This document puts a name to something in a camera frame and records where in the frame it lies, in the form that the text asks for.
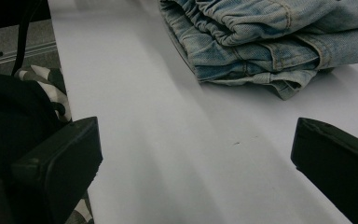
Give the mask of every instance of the black and white striped cloth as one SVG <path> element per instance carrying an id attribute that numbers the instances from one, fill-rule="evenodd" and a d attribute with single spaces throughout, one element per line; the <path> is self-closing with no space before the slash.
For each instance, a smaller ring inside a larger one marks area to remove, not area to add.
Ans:
<path id="1" fill-rule="evenodd" d="M 94 224 L 92 218 L 89 196 L 86 194 L 77 204 L 75 210 L 66 220 L 65 224 Z"/>
<path id="2" fill-rule="evenodd" d="M 66 88 L 60 68 L 46 68 L 31 65 L 19 69 L 14 77 L 22 81 L 36 81 L 50 99 L 58 119 L 61 122 L 71 121 L 71 109 L 69 108 Z"/>

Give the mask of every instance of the white tabletop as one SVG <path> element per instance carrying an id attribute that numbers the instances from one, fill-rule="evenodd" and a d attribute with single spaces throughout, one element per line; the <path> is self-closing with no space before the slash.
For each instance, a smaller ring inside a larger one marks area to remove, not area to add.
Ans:
<path id="1" fill-rule="evenodd" d="M 358 64 L 288 101 L 200 85 L 157 0 L 49 0 L 73 119 L 97 116 L 97 224 L 350 223 L 290 161 L 298 117 L 358 137 Z"/>

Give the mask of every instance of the gray floor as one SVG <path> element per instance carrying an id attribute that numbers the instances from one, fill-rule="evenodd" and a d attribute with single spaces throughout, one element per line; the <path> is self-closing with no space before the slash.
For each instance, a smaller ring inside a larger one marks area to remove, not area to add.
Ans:
<path id="1" fill-rule="evenodd" d="M 0 29 L 0 74 L 9 75 L 17 50 L 18 26 Z M 51 20 L 31 22 L 27 36 L 27 50 L 23 66 L 35 64 L 44 67 L 60 67 Z"/>

